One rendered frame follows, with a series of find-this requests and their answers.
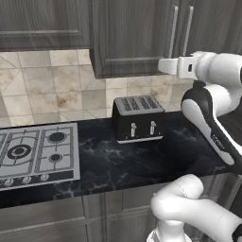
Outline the silver gas hob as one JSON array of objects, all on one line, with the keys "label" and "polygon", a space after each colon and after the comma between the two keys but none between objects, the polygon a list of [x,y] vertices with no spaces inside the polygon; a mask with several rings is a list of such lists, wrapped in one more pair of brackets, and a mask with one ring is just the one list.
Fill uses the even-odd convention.
[{"label": "silver gas hob", "polygon": [[[24,177],[31,182],[23,184]],[[4,185],[7,179],[12,186]],[[79,179],[76,122],[0,130],[0,191]]]}]

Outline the grey wood drawer front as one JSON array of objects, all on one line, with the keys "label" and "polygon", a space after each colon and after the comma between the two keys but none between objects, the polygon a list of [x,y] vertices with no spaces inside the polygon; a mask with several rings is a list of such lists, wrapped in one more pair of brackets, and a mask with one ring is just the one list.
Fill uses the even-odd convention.
[{"label": "grey wood drawer front", "polygon": [[0,234],[51,226],[84,226],[81,198],[59,199],[0,209]]},{"label": "grey wood drawer front", "polygon": [[135,187],[107,192],[105,209],[108,215],[147,208],[154,193],[164,188],[166,183]]},{"label": "grey wood drawer front", "polygon": [[242,176],[232,173],[215,174],[200,178],[204,185],[202,199],[211,199],[242,217]]}]

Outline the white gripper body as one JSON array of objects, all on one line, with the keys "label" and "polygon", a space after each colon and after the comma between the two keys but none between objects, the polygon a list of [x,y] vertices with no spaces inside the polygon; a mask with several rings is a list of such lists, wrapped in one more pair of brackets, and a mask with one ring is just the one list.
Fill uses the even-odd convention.
[{"label": "white gripper body", "polygon": [[159,59],[158,69],[160,72],[176,76],[178,74],[179,59]]}]

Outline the black four-slot toaster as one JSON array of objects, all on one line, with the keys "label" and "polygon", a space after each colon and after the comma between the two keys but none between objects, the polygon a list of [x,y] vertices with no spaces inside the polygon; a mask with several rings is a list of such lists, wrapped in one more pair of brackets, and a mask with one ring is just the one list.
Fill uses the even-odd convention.
[{"label": "black four-slot toaster", "polygon": [[116,141],[126,144],[162,139],[164,114],[164,108],[152,95],[117,97],[112,105]]}]

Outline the dark wood wall cabinet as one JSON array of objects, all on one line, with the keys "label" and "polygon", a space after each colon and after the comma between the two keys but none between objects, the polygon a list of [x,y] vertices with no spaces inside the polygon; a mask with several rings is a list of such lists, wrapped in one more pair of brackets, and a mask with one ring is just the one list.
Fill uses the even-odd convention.
[{"label": "dark wood wall cabinet", "polygon": [[0,51],[90,46],[89,0],[0,0]]}]

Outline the grey wood base cabinet door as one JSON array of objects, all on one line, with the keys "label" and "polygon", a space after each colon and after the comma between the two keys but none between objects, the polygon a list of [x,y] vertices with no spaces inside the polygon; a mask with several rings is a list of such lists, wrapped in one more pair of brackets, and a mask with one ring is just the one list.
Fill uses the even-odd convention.
[{"label": "grey wood base cabinet door", "polygon": [[79,221],[0,233],[0,242],[88,242],[85,225]]},{"label": "grey wood base cabinet door", "polygon": [[106,223],[107,242],[146,242],[156,218],[149,208],[144,208],[109,216]]}]

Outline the dark wood cabinet door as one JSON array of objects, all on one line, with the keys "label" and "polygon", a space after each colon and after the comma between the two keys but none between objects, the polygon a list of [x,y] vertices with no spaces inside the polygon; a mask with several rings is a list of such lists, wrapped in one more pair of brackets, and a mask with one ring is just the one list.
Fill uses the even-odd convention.
[{"label": "dark wood cabinet door", "polygon": [[189,6],[194,7],[186,56],[196,51],[242,55],[242,0],[180,0],[173,56],[182,56]]},{"label": "dark wood cabinet door", "polygon": [[152,76],[168,57],[180,0],[92,0],[90,58],[97,78]]}]

